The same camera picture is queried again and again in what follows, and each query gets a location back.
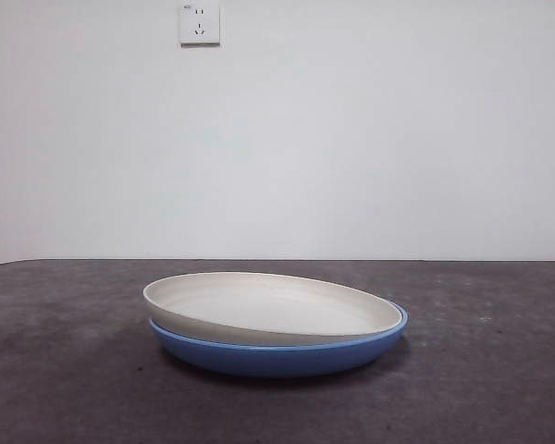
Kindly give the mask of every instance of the wall socket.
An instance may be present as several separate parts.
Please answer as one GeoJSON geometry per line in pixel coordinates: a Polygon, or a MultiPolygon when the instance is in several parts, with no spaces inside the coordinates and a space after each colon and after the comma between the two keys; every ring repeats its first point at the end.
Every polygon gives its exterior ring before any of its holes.
{"type": "Polygon", "coordinates": [[[220,45],[219,0],[185,1],[180,8],[181,46],[220,45]]]}

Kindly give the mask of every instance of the bowl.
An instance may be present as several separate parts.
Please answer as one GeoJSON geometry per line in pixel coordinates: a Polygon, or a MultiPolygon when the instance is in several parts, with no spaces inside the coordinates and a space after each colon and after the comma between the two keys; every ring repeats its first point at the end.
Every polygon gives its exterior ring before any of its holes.
{"type": "Polygon", "coordinates": [[[337,373],[374,361],[401,336],[409,319],[401,312],[395,327],[367,338],[299,346],[252,346],[187,338],[150,320],[164,348],[182,361],[236,376],[301,377],[337,373]]]}
{"type": "Polygon", "coordinates": [[[143,291],[150,316],[180,336],[238,345],[313,345],[373,337],[402,319],[393,303],[305,277],[198,273],[143,291]]]}

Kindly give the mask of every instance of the blue bowl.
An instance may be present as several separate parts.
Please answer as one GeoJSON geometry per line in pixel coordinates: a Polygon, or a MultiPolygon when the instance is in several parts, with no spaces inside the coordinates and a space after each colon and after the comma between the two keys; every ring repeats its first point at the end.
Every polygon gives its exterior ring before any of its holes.
{"type": "Polygon", "coordinates": [[[318,345],[255,346],[224,344],[187,338],[150,325],[165,349],[182,361],[215,372],[237,376],[300,377],[348,370],[367,364],[392,347],[409,316],[399,305],[402,320],[394,328],[368,338],[318,345]]]}

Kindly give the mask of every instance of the blue rim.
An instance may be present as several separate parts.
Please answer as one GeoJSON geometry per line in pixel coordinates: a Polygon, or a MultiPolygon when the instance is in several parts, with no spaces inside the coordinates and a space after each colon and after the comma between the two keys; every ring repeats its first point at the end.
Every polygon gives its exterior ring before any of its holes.
{"type": "Polygon", "coordinates": [[[189,343],[192,343],[192,344],[204,345],[204,346],[207,346],[207,347],[217,347],[217,348],[220,348],[220,349],[263,350],[264,352],[335,349],[335,348],[341,348],[341,347],[352,347],[354,345],[364,344],[366,342],[372,342],[373,340],[380,340],[380,339],[386,338],[388,336],[394,335],[399,330],[403,330],[404,327],[407,325],[407,322],[409,321],[409,315],[407,314],[407,312],[402,307],[397,305],[395,302],[391,302],[391,301],[389,301],[389,302],[392,303],[401,312],[401,321],[399,322],[398,325],[396,325],[395,327],[393,327],[389,330],[383,331],[381,333],[376,333],[375,335],[369,336],[367,338],[346,340],[346,341],[342,341],[342,342],[329,342],[329,343],[326,343],[326,344],[286,345],[286,346],[281,346],[281,345],[226,344],[224,342],[212,342],[212,341],[209,341],[209,340],[194,339],[194,338],[189,338],[187,336],[178,335],[177,333],[173,333],[172,331],[169,331],[169,330],[166,330],[165,328],[160,327],[159,325],[156,324],[155,321],[152,320],[152,318],[150,319],[150,325],[157,332],[159,332],[159,333],[161,333],[165,336],[168,336],[170,338],[182,340],[182,341],[189,342],[189,343]]]}

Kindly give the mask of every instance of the concrete surface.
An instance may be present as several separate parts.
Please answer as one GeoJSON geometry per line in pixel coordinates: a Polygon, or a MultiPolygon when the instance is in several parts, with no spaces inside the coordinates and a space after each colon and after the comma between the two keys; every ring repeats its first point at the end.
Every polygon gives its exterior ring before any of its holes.
{"type": "Polygon", "coordinates": [[[555,443],[555,263],[42,260],[0,265],[0,443],[555,443]],[[333,376],[164,352],[142,288],[240,270],[377,291],[404,339],[333,376]]]}

